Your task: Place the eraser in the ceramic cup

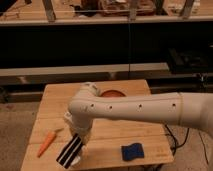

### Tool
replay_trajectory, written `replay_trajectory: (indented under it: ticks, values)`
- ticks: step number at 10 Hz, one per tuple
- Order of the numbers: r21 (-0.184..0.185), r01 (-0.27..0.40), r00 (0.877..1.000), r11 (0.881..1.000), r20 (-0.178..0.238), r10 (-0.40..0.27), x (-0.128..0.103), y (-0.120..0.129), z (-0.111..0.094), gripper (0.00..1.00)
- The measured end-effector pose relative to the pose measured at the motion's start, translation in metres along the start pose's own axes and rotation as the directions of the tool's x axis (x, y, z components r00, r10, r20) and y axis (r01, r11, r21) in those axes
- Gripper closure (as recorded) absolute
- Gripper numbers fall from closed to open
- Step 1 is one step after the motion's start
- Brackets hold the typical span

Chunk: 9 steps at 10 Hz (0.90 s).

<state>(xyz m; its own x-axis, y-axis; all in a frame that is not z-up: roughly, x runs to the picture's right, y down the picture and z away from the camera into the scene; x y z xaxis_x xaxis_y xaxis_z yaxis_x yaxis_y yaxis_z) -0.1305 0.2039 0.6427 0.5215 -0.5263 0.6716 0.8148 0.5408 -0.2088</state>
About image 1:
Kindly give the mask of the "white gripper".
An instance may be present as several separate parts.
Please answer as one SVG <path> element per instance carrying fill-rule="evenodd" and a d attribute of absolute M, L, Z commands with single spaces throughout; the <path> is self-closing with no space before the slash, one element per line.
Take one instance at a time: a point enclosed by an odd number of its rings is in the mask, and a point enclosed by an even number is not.
<path fill-rule="evenodd" d="M 93 119 L 82 114 L 73 115 L 66 112 L 64 121 L 68 124 L 70 133 L 74 136 L 62 149 L 56 161 L 65 169 L 68 169 L 79 154 L 83 144 L 86 145 L 90 140 Z"/>

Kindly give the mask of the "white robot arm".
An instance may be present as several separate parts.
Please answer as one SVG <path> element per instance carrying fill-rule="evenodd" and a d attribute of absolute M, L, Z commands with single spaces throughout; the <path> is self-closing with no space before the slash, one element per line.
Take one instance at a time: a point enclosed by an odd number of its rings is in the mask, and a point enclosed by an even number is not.
<path fill-rule="evenodd" d="M 163 93 L 127 97 L 100 97 L 92 82 L 84 83 L 71 98 L 65 114 L 73 138 L 56 161 L 69 168 L 95 118 L 179 125 L 206 132 L 213 139 L 213 93 Z"/>

